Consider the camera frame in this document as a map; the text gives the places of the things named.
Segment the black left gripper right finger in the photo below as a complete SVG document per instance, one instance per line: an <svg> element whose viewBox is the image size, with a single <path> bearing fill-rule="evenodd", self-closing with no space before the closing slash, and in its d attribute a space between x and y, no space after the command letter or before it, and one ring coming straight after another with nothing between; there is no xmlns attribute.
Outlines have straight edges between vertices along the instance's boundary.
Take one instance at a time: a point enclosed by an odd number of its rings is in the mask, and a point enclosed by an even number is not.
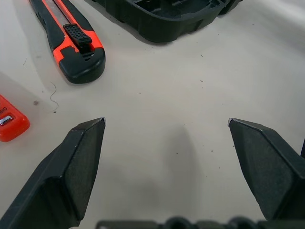
<svg viewBox="0 0 305 229"><path fill-rule="evenodd" d="M242 174L267 220L305 218L305 158L273 129L228 121Z"/></svg>

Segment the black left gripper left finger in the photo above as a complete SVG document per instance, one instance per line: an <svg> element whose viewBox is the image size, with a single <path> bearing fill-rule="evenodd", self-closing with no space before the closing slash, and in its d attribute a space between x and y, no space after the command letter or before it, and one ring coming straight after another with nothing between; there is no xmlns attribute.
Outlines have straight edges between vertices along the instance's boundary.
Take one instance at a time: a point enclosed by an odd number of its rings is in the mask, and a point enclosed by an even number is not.
<svg viewBox="0 0 305 229"><path fill-rule="evenodd" d="M104 118L71 129L36 167L0 220L2 229L70 229L86 213L96 179Z"/></svg>

